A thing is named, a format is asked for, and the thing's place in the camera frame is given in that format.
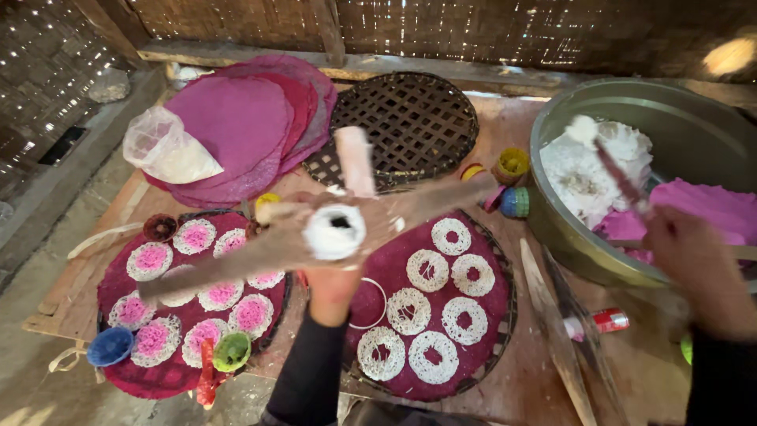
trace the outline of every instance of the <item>metal basin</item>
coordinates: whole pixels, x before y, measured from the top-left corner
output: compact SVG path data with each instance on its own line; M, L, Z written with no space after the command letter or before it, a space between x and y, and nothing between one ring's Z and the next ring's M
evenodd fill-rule
M595 80L552 98L531 130L528 224L566 267L605 285L660 287L668 278L586 228L557 198L539 151L576 114L619 121L652 140L653 178L757 192L757 127L735 109L686 89L636 79Z

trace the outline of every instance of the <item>wooden table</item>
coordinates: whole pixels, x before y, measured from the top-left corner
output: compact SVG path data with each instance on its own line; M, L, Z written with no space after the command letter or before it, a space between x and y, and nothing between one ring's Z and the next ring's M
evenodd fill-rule
M472 103L478 112L481 131L475 149L466 158L466 164L481 162L491 166L497 154L506 147L528 148L531 125L543 106L542 102L472 97ZM457 179L457 176L445 179ZM282 196L299 190L320 192L323 187L300 168L272 188L274 193ZM169 194L150 186L141 172L135 171L92 233L144 221L155 213L177 215L192 210L174 201ZM498 212L487 215L479 208L470 208L467 212L489 228L514 264L518 322L509 346L495 369L476 388L439 403L412 403L390 398L349 377L343 377L342 390L358 396L402 401L443 412L477 415L504 424L580 424L534 321L525 286L519 240L528 238L540 260L538 243L524 221L507 219ZM103 249L88 250L71 261L40 303L39 313L31 315L23 328L90 341L95 336L97 319L96 287L107 265L131 238L130 235L113 236ZM549 280L544 268L542 272ZM631 424L646 425L650 419L683 424L690 388L690 368L683 360L678 345L669 343L665 329L660 327L663 315L648 301L656 295L642 294L639 297L638 291L631 295L566 274L579 299L590 311L618 306L625 310L631 320L629 329L602 337ZM265 353L252 360L249 372L278 377L299 328L305 302L306 294L302 286L295 285L276 338ZM590 391L596 389L591 377L587 381ZM596 397L593 403L600 424L618 423L612 417L607 401Z

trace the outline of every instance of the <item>person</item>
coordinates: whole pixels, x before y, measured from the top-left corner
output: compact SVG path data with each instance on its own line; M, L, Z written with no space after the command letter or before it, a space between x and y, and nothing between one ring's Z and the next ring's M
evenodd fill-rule
M753 424L757 418L757 308L737 261L706 221L657 206L644 247L693 311L687 424ZM259 426L336 424L349 305L362 271L306 270L310 304ZM345 424L479 425L473 418L363 403Z

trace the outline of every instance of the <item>black sleeve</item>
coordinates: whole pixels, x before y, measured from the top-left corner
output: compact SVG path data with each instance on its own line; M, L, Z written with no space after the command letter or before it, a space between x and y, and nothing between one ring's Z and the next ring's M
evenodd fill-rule
M341 354L347 321L324 327L305 316L266 410L292 426L336 423Z
M715 339L693 328L687 424L755 424L757 341Z

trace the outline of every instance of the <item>white flour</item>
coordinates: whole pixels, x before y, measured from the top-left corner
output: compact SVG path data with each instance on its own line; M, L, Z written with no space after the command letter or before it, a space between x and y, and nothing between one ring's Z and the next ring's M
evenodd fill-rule
M631 182L644 187L652 162L650 138L616 121L599 123L599 132L607 152ZM557 196L589 229L594 229L611 207L618 211L630 207L593 147L564 133L543 147L540 154L547 179Z

